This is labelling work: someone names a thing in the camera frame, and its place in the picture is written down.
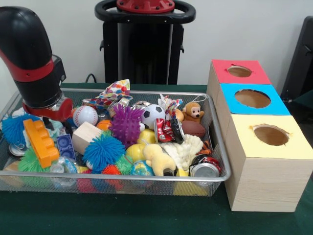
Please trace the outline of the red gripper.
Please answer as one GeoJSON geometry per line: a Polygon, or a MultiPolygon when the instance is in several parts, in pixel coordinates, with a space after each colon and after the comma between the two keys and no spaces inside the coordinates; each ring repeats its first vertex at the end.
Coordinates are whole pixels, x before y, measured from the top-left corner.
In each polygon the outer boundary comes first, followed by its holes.
{"type": "Polygon", "coordinates": [[[66,121],[71,115],[73,102],[68,97],[61,97],[55,104],[43,108],[32,108],[22,102],[24,110],[34,116],[42,117],[45,127],[53,131],[53,124],[49,119],[62,122],[66,134],[73,134],[71,124],[66,121]]]}

